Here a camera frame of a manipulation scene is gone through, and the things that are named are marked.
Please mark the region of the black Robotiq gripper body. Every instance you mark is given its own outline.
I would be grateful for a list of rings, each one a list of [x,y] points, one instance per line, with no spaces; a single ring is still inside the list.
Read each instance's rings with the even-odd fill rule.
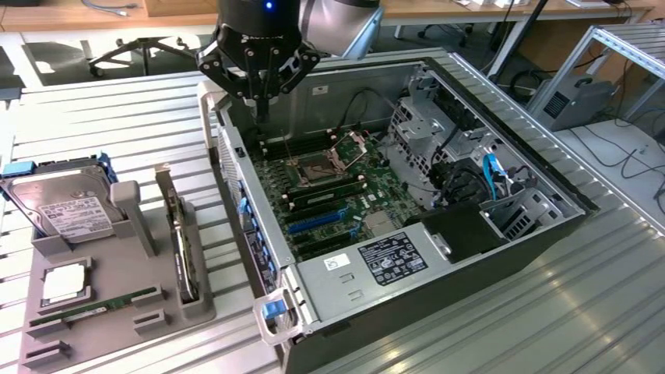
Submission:
[[[218,1],[218,43],[223,51],[258,44],[295,51],[302,44],[300,1]]]

